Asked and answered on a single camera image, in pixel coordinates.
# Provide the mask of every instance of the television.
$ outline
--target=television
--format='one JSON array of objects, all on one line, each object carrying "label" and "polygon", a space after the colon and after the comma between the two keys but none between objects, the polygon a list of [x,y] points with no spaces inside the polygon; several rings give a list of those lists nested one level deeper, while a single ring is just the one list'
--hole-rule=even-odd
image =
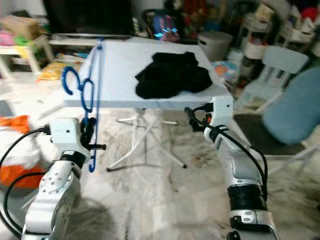
[{"label": "television", "polygon": [[43,0],[52,34],[128,37],[134,32],[130,0]]}]

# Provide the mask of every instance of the black cloth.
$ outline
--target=black cloth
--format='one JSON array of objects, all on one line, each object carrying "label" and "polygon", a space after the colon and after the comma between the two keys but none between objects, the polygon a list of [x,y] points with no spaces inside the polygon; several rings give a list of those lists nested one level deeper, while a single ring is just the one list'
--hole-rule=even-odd
[{"label": "black cloth", "polygon": [[144,99],[167,99],[186,90],[201,92],[212,85],[207,69],[198,66],[193,52],[184,54],[157,52],[135,78],[135,92]]}]

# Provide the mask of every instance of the marble floor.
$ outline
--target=marble floor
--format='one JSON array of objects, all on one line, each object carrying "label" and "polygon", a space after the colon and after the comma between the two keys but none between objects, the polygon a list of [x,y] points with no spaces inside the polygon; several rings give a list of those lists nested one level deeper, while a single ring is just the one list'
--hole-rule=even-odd
[{"label": "marble floor", "polygon": [[[61,108],[49,115],[46,106],[61,104],[59,82],[35,83],[29,73],[19,73],[11,82],[0,81],[0,96],[17,114],[28,114],[34,126],[57,117],[81,119],[77,108]],[[163,146],[187,169],[166,157],[152,138],[148,138],[123,164],[119,171],[107,173],[106,167],[123,156],[131,146],[132,128],[116,123],[116,118],[129,117],[130,109],[104,109],[101,113],[99,141],[107,151],[98,152],[97,169],[89,173],[83,167],[82,198],[72,211],[67,240],[222,240],[230,231],[229,198],[224,174],[217,155],[202,133],[193,133],[183,112],[165,112],[166,120],[179,121],[178,126],[162,125],[154,133]],[[151,122],[154,113],[147,111]],[[141,136],[144,128],[138,129]],[[308,140],[319,143],[317,129]],[[55,155],[49,139],[38,141],[48,161]],[[283,240],[312,240],[320,236],[320,162],[319,155],[295,181],[296,165],[269,178],[268,207]],[[269,167],[281,160],[269,161]],[[0,223],[0,239],[13,240]]]}]

